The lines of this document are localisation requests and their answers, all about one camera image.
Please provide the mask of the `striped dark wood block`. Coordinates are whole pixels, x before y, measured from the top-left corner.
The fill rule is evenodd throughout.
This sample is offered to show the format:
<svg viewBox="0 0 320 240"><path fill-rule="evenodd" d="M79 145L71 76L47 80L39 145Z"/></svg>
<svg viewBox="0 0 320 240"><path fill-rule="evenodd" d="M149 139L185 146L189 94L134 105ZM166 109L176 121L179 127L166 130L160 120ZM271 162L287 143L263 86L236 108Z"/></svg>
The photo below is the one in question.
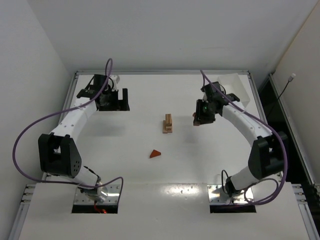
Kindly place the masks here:
<svg viewBox="0 0 320 240"><path fill-rule="evenodd" d="M165 115L165 126L166 127L172 126L172 115L170 113Z"/></svg>

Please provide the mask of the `pale long wood block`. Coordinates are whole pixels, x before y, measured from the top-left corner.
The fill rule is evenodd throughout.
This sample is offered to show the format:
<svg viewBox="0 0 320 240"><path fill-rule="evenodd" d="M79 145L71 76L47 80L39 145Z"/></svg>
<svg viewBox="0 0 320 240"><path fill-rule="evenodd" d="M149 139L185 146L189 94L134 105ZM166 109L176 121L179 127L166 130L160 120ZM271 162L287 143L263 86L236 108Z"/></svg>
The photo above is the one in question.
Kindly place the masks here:
<svg viewBox="0 0 320 240"><path fill-rule="evenodd" d="M173 126L172 125L167 126L166 130L167 130L168 133L172 133L173 132Z"/></svg>

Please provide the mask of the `white translucent plastic bin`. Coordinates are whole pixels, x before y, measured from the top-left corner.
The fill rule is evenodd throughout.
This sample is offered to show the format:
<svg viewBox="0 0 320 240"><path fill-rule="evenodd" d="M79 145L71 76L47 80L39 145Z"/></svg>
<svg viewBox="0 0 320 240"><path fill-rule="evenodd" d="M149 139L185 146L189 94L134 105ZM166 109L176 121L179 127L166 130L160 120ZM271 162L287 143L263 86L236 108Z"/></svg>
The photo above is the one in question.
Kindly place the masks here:
<svg viewBox="0 0 320 240"><path fill-rule="evenodd" d="M237 73L220 75L217 81L225 88L227 94L235 94L246 108L250 103L250 97Z"/></svg>

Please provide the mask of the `engraved long wood block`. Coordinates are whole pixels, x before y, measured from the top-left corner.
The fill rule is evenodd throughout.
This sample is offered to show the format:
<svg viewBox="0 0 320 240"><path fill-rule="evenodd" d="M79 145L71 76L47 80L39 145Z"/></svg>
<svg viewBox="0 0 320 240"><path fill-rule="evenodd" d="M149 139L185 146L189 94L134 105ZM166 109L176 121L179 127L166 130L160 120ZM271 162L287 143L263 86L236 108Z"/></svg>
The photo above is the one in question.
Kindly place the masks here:
<svg viewBox="0 0 320 240"><path fill-rule="evenodd" d="M167 128L165 126L162 128L162 133L163 134L167 134L168 133L168 130L167 130Z"/></svg>

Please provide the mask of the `orange arch wood block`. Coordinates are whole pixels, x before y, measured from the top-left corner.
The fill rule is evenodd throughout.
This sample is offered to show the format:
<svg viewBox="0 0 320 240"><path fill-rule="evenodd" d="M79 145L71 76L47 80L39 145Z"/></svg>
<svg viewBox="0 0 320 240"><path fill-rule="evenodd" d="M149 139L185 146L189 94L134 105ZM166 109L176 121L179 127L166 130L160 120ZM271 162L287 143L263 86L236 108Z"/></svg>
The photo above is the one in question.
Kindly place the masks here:
<svg viewBox="0 0 320 240"><path fill-rule="evenodd" d="M193 116L193 125L194 126L199 126L197 114L194 112L192 116Z"/></svg>

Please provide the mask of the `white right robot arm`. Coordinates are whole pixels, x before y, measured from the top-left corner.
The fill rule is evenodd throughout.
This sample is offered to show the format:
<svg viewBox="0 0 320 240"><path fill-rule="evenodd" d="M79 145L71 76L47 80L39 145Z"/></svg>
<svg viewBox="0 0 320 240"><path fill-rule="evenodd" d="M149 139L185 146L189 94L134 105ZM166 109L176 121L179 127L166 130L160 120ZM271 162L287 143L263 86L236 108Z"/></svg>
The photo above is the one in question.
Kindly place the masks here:
<svg viewBox="0 0 320 240"><path fill-rule="evenodd" d="M226 179L223 188L229 197L266 177L284 171L288 139L285 133L275 134L248 116L240 99L233 93L223 94L218 82L204 85L201 91L203 98L196 102L193 124L211 124L216 120L216 115L220 115L244 136L251 147L247 166Z"/></svg>

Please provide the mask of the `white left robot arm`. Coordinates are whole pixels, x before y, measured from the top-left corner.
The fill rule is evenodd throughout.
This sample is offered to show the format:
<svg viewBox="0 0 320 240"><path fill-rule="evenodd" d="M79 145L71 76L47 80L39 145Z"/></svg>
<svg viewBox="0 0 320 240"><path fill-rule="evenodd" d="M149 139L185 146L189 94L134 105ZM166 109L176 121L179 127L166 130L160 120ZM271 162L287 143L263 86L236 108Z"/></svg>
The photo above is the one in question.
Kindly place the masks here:
<svg viewBox="0 0 320 240"><path fill-rule="evenodd" d="M76 142L94 113L130 110L127 88L122 89L119 99L119 82L118 75L95 74L76 95L73 110L49 134L38 138L40 168L44 173L75 182L82 193L99 195L97 185L101 178L84 166Z"/></svg>

